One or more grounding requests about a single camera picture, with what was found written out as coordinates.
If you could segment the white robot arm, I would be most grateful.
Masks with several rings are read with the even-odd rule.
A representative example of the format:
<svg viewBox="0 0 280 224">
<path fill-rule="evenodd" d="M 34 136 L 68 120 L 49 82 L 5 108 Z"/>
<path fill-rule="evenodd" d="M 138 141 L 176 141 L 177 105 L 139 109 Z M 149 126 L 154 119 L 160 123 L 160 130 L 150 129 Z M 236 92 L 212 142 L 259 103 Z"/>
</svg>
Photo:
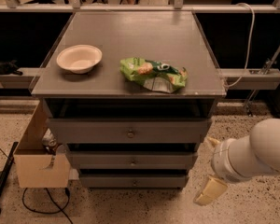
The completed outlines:
<svg viewBox="0 0 280 224">
<path fill-rule="evenodd" d="M 280 175 L 280 119 L 257 123 L 249 135 L 218 141 L 208 137 L 214 147 L 209 175 L 194 202 L 200 206 L 220 197 L 229 184 L 238 184 L 261 175 Z"/>
</svg>

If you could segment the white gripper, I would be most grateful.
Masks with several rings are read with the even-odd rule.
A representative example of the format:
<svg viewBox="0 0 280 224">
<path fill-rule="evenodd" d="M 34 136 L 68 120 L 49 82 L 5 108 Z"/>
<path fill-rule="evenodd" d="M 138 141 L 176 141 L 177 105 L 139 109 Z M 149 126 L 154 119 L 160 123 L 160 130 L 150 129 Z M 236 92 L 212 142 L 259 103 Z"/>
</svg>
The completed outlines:
<svg viewBox="0 0 280 224">
<path fill-rule="evenodd" d="M 240 183 L 250 180 L 250 177 L 240 175 L 231 165 L 229 149 L 234 138 L 219 141 L 207 136 L 206 139 L 214 148 L 211 167 L 217 176 L 209 175 L 205 179 L 202 189 L 195 196 L 194 202 L 200 206 L 208 205 L 220 197 L 227 190 L 227 183 Z"/>
</svg>

